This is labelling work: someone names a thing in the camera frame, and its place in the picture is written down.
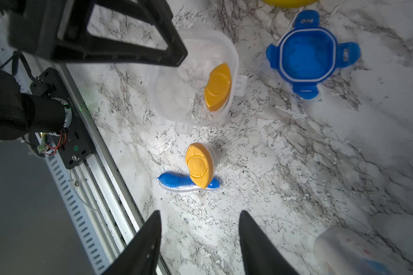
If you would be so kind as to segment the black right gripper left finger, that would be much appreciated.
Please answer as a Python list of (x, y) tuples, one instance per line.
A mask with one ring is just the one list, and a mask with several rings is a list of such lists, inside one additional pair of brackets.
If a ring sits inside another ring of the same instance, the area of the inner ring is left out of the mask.
[(159, 260), (162, 223), (156, 210), (104, 275), (154, 275)]

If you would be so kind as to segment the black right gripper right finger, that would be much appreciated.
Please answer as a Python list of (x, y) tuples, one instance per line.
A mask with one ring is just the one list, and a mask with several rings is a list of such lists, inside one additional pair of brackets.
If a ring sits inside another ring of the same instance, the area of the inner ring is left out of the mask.
[(239, 238), (244, 272), (247, 275), (296, 275), (273, 243), (243, 210), (239, 217)]

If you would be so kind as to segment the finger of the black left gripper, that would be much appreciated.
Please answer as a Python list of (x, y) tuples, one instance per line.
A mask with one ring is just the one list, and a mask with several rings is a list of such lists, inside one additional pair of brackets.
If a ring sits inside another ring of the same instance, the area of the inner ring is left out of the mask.
[(55, 63), (177, 67), (188, 51), (166, 1), (8, 1), (10, 46)]

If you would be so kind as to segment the clear cup back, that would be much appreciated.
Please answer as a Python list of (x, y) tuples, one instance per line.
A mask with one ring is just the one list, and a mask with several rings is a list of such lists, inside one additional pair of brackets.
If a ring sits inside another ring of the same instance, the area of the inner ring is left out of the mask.
[(325, 275), (408, 275), (409, 270), (379, 252), (355, 232), (334, 226), (314, 242)]

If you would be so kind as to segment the clear cup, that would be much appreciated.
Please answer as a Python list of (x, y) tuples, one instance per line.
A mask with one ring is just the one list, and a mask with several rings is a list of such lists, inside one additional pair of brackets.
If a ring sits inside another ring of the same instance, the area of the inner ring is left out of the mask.
[(355, 232), (334, 226), (314, 242), (325, 275), (408, 275), (409, 270), (379, 252)]
[[(151, 106), (174, 123), (174, 130), (189, 135), (193, 127), (221, 123), (233, 99), (245, 95), (247, 77), (239, 74), (239, 55), (230, 38), (217, 30), (200, 28), (179, 31), (188, 55), (177, 68), (151, 66), (147, 76)], [(210, 74), (221, 64), (230, 70), (230, 92), (223, 106), (210, 111), (204, 91)]]

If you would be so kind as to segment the blue toothbrush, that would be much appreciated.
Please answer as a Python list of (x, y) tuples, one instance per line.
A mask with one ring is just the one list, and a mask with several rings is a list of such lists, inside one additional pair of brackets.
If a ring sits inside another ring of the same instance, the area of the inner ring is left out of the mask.
[(216, 178), (213, 178), (212, 182), (205, 189), (196, 185), (189, 176), (182, 176), (174, 173), (163, 173), (157, 179), (159, 181), (159, 185), (163, 189), (176, 193), (218, 191), (221, 188), (221, 184)]

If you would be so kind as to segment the orange cap bottle front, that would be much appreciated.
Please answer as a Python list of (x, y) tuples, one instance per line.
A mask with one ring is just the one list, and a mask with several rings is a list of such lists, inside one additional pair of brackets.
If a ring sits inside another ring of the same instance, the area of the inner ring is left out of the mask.
[(212, 143), (190, 144), (185, 155), (185, 162), (193, 183), (206, 189), (213, 181), (219, 159), (219, 153)]

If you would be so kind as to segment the orange cap bottle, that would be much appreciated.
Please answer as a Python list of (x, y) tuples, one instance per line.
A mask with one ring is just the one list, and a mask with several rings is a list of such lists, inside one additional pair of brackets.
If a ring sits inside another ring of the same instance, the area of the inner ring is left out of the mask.
[(212, 143), (190, 144), (185, 155), (185, 162), (193, 183), (206, 189), (213, 181), (219, 159), (219, 153)]
[(204, 89), (204, 100), (210, 112), (216, 112), (226, 105), (231, 93), (231, 71), (226, 63), (215, 67), (209, 75)]

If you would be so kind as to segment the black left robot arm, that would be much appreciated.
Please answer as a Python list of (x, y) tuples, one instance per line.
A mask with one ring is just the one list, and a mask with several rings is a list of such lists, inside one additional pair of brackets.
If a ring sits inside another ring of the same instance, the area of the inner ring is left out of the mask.
[[(166, 49), (92, 35), (88, 23), (95, 6), (154, 26)], [(0, 68), (0, 140), (15, 140), (31, 132), (60, 132), (69, 114), (57, 100), (20, 91), (15, 79), (28, 53), (55, 63), (139, 63), (179, 66), (187, 49), (172, 24), (166, 1), (0, 1), (8, 13), (8, 41), (15, 52), (11, 72)]]

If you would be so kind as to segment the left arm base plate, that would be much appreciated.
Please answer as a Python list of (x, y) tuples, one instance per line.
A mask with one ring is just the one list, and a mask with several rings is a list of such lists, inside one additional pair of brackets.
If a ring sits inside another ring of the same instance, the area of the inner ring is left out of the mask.
[(95, 152), (94, 142), (81, 119), (81, 108), (73, 104), (58, 71), (46, 69), (30, 89), (35, 103), (34, 131), (51, 135), (48, 151), (60, 156), (69, 170), (83, 163)]

